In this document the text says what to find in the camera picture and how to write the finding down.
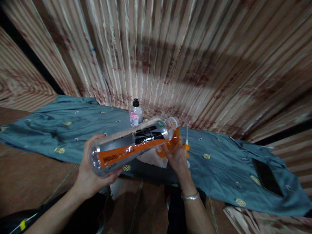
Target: smartphone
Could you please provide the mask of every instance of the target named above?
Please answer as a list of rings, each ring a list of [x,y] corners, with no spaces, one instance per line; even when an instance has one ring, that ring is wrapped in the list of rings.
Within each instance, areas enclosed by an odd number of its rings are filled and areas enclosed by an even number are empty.
[[[253,163],[254,163],[254,167],[256,168],[262,187],[264,187],[266,190],[270,191],[271,193],[283,198],[284,195],[278,183],[276,182],[276,179],[269,165],[256,159],[253,159]]]

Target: teal fabric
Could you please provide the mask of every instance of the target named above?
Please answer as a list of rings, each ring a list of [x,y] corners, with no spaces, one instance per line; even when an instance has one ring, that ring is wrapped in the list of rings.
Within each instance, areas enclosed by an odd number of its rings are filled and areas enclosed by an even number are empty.
[[[90,97],[58,96],[56,102],[3,127],[8,128],[0,133],[0,138],[7,145],[80,163],[84,142],[91,136],[111,135],[131,128],[131,125],[127,111],[101,106]],[[180,131],[185,139],[185,128],[181,127]],[[232,205],[237,205],[236,200],[240,199],[248,209],[274,215],[304,216],[311,209],[298,178],[266,148],[207,131],[189,130],[188,134],[190,171],[196,187],[207,196]],[[64,148],[65,152],[56,153],[55,148]],[[252,176],[257,178],[253,158],[270,166],[284,198],[266,191],[252,180]],[[168,185],[179,184],[170,165],[163,169],[136,159],[129,165],[131,170],[124,174]]]

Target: floor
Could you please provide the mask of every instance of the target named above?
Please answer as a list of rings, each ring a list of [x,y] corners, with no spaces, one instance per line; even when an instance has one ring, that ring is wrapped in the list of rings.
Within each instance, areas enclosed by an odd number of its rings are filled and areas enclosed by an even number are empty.
[[[29,115],[26,111],[0,108],[0,126]],[[67,191],[75,182],[79,165],[58,162],[39,154],[0,144],[0,218],[34,209]],[[168,227],[164,186],[121,176],[111,185],[103,233],[166,233]],[[224,212],[224,202],[206,199],[208,222],[217,229],[208,233],[237,233]]]

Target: black graphic on label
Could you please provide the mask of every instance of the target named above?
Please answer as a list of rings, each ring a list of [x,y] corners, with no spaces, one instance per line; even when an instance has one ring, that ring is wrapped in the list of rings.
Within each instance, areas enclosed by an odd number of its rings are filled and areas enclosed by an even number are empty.
[[[163,135],[160,132],[155,132],[156,126],[151,126],[149,128],[143,128],[136,131],[136,145],[148,142],[152,140],[164,139]]]

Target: silver bracelet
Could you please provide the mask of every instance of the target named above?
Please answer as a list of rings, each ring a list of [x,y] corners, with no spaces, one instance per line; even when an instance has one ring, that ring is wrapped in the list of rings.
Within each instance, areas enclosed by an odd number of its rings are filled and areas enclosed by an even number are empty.
[[[197,193],[194,196],[182,196],[182,193],[181,193],[181,198],[184,201],[196,200],[197,198],[199,198],[199,192],[197,191]]]

